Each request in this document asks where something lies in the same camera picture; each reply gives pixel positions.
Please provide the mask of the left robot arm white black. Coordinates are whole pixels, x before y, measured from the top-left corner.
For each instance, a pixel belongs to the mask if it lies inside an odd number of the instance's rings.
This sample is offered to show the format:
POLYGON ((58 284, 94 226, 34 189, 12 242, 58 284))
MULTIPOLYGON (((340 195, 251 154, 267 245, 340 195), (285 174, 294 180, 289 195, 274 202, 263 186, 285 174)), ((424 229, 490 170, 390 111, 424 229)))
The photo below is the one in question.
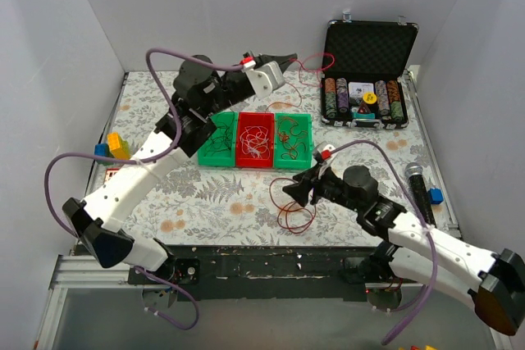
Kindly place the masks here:
POLYGON ((128 234, 123 225, 135 207, 212 136, 212 116, 256 96, 265 98, 284 83, 296 54, 244 54, 240 64, 220 67, 209 57, 185 57, 173 81, 168 113, 159 120, 130 162, 83 199, 69 198, 62 210, 81 243, 103 268, 119 263, 166 284, 176 259, 160 240, 128 234))

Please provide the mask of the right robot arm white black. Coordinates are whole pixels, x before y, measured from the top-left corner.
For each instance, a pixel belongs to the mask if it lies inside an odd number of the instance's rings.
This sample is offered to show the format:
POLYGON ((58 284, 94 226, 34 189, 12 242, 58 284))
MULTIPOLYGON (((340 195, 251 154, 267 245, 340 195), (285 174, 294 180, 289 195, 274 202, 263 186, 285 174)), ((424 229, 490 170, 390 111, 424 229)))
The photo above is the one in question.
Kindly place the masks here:
POLYGON ((457 239, 382 196, 365 166, 350 166, 341 177, 329 166, 294 176, 283 187, 301 207, 320 199, 356 212, 358 224, 394 247, 375 257, 372 275, 425 284, 464 303, 486 325, 514 336, 524 322, 524 261, 509 249, 492 252, 457 239))

